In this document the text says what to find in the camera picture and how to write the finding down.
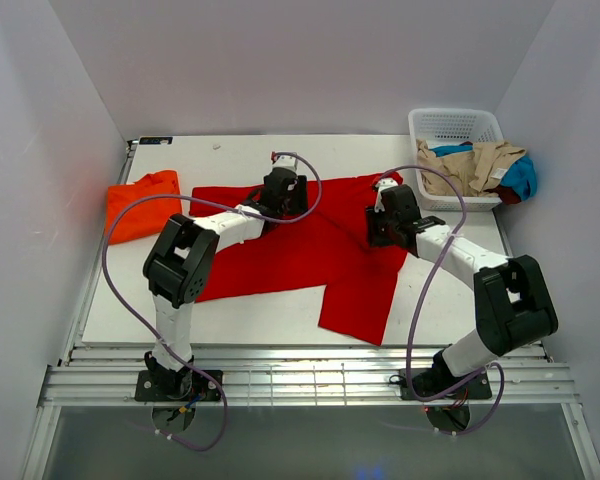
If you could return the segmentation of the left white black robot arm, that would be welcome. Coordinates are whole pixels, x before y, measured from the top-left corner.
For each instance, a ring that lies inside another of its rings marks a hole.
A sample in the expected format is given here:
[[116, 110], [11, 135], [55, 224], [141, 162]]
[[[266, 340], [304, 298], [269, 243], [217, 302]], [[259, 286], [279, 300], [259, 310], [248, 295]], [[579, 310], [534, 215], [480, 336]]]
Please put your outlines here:
[[277, 220], [308, 211], [307, 178], [290, 167], [274, 167], [234, 212], [196, 219], [174, 214], [166, 222], [143, 267], [156, 310], [159, 338], [145, 354], [151, 381], [170, 399], [185, 397], [193, 373], [190, 331], [194, 302], [208, 283], [215, 255], [255, 240]]

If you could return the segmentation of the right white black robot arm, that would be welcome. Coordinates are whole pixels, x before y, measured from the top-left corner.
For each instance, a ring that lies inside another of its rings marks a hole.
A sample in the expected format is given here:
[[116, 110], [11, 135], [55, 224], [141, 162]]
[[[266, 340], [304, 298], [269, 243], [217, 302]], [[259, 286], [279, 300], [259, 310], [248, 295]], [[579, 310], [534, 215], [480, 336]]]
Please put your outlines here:
[[442, 219], [422, 216], [407, 185], [383, 179], [374, 188], [376, 202], [365, 211], [369, 244], [396, 246], [428, 261], [474, 295], [474, 329], [436, 353], [428, 369], [406, 375], [413, 397], [454, 397], [480, 369], [557, 331], [557, 314], [533, 257], [492, 252], [459, 236]]

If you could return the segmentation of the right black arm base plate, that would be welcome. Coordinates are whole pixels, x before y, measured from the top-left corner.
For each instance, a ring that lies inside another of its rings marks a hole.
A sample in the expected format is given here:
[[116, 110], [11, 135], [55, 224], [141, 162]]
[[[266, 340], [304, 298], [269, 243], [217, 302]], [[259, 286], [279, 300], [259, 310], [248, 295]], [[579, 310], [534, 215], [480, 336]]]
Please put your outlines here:
[[[415, 392], [421, 397], [431, 397], [439, 394], [443, 390], [451, 387], [459, 381], [459, 378], [452, 377], [450, 381], [436, 380], [433, 373], [424, 369], [415, 369], [413, 371], [413, 387]], [[406, 381], [406, 370], [401, 369], [397, 373], [389, 376], [388, 383], [398, 386], [400, 389], [400, 398], [402, 400], [415, 400], [416, 397], [408, 388]], [[462, 388], [458, 388], [447, 395], [444, 399], [448, 400], [488, 400], [492, 397], [492, 390], [485, 373], [473, 378]]]

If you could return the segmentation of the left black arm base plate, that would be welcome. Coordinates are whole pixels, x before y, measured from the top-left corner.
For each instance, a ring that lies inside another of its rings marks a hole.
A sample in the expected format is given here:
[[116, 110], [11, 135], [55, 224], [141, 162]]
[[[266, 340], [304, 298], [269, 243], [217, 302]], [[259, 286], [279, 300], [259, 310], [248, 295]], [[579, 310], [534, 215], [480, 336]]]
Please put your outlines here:
[[143, 370], [137, 378], [134, 400], [188, 403], [197, 398], [199, 402], [218, 402], [221, 400], [221, 394], [217, 384], [222, 384], [223, 372], [206, 370], [205, 373], [213, 377], [214, 381], [191, 371], [171, 375]]

